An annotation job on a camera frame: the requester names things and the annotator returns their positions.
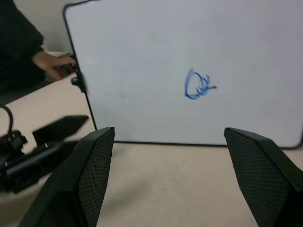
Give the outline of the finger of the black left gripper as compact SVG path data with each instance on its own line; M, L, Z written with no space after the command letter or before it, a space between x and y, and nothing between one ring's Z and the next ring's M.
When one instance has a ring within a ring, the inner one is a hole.
M52 172L74 150L78 140L50 142L26 154L24 176L44 176Z
M32 132L38 146L49 142L63 141L74 135L89 119L87 115L64 116Z

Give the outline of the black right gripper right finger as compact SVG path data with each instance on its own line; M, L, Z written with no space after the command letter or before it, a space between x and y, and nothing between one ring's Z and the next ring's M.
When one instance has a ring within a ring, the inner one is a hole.
M224 137L258 227L303 227L303 170L269 138L236 128Z

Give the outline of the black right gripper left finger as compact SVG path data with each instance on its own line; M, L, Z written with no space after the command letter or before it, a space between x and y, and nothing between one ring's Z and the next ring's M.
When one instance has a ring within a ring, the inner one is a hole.
M80 139L48 177L18 227L96 227L114 138L114 127L106 127Z

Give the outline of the person's bare hand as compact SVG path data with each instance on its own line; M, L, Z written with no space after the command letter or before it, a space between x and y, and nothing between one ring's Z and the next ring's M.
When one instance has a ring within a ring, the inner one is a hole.
M76 65L76 61L69 56L56 57L44 51L33 55L31 61L55 80L62 79L62 75L59 72L60 67L71 64Z

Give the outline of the black whiteboard stand clamp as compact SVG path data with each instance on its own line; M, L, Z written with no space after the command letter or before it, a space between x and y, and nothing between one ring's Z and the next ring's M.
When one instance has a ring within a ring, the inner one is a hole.
M71 84L73 86L78 87L82 93L86 93L87 92L87 86L86 86L84 75L79 70L76 70L75 74L76 74L76 76L71 78Z

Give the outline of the person's black-sleeved arm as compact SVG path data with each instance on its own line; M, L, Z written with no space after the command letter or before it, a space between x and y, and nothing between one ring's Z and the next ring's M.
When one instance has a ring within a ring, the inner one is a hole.
M31 60L43 51L43 40L13 0L0 0L0 94L44 81L44 71Z

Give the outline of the blue marker scribble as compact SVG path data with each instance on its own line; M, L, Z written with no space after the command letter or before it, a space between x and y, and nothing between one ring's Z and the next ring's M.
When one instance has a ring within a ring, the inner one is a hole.
M197 100L201 96L207 95L210 90L217 89L213 85L209 75L201 75L194 68L190 68L184 83L184 95L188 99Z

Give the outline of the white whiteboard with black frame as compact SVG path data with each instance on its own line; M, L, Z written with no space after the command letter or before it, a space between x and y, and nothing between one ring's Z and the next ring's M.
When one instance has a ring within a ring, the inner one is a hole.
M303 0L88 0L63 17L117 142L221 146L227 127L303 142ZM185 97L190 68L218 88Z

